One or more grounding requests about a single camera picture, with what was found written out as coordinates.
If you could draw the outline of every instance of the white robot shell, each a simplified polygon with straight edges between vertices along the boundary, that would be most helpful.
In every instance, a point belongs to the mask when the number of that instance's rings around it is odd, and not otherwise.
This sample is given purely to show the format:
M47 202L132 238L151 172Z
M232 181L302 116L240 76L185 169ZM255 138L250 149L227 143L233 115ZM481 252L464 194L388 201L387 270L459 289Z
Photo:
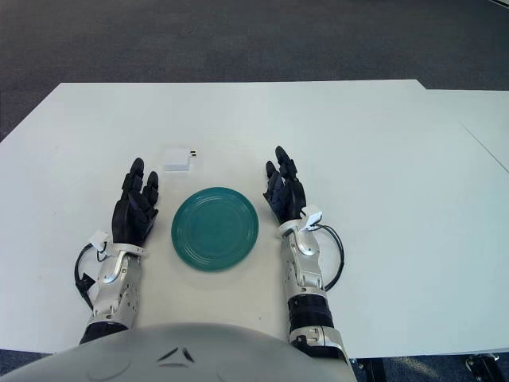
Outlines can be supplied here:
M348 363L325 368L285 342L233 325L130 329L46 357L3 381L347 381Z

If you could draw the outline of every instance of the gray carpet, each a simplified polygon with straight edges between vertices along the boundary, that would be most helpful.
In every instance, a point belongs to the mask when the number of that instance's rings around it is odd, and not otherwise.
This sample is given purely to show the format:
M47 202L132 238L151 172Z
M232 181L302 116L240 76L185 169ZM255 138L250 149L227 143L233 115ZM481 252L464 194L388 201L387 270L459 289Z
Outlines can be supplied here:
M60 82L509 90L508 41L509 11L488 0L0 0L0 141ZM0 350L0 374L43 356ZM471 378L458 357L384 362L389 380Z

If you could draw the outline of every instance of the teal plate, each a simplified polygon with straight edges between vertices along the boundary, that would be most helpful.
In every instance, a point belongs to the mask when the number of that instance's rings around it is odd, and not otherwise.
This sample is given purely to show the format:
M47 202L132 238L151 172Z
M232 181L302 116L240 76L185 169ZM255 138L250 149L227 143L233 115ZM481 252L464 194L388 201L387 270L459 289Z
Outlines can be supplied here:
M258 216L244 195L214 187L190 196L172 223L175 251L191 267L219 271L247 256L258 236Z

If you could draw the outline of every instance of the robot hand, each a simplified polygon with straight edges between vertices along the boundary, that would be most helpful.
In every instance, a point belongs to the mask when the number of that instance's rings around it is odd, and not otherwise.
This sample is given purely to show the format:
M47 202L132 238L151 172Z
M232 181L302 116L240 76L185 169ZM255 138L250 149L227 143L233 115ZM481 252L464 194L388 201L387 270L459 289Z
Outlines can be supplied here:
M157 216L157 210L153 206L159 195L155 172L150 173L146 186L140 193L142 179L143 160L136 158L124 178L122 196L113 212L113 240L109 243L104 240L101 252L106 256L100 260L102 266L97 278L99 292L93 302L92 315L80 342L82 344L129 329L138 312L139 283L142 276L140 257L146 254L142 245ZM98 246L102 245L102 240L93 240L91 243L99 252Z
M152 171L142 190L143 160L136 158L122 185L122 196L113 212L111 230L114 243L141 247L148 236L158 211L153 207L159 196L157 173Z
M267 192L263 194L269 202L272 211L283 224L288 220L301 219L301 210L305 207L304 187L297 179L297 167L281 146L276 147L279 171L274 164L266 164L269 184Z
M318 263L320 248L314 224L321 211L306 207L297 168L278 146L279 172L267 162L268 190L263 196L279 220L285 260L283 285L289 307L289 342L311 357L340 358L347 362L339 331L334 329Z

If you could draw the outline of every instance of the black cable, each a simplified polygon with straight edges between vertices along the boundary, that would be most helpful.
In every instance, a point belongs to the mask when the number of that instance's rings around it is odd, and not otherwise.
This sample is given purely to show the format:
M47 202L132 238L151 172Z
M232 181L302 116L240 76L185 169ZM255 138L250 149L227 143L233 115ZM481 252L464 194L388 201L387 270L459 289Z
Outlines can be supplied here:
M83 278L80 279L80 260L85 254L86 251L88 251L90 248L92 248L92 244L87 244L83 247L80 254L78 255L78 259L76 259L76 264L74 264L74 283L76 285L76 288L78 288L79 293L81 294L81 297L85 300L87 305L90 307L91 310L94 309L94 306L92 305L92 301L90 300L90 297L88 297L87 291L90 289L91 285L94 283L94 280L88 276L86 273L83 274Z
M336 230L334 228L332 228L329 225L322 225L322 224L315 224L315 226L317 226L318 228L316 228L314 231L316 231L318 229L324 229L325 231L327 231L328 234L330 236L332 236L332 238L336 242L337 248L340 250L340 265L338 267L337 273L334 276L334 278L331 280L331 282L329 284L327 284L325 286L325 290L327 291L327 290L331 290L332 287L334 287L336 285L336 283L340 279L341 273L343 272L343 267L344 267L344 247L343 247L343 242L341 241L340 236L337 234L337 232L336 232Z
M97 253L95 254L95 257L97 258L97 261L99 261L100 263L102 263L108 257L108 255L104 255L104 257L102 259L99 259L99 253L103 253L104 251L106 251L106 245L107 245L107 242L105 241L104 242L103 250L102 251L97 251Z

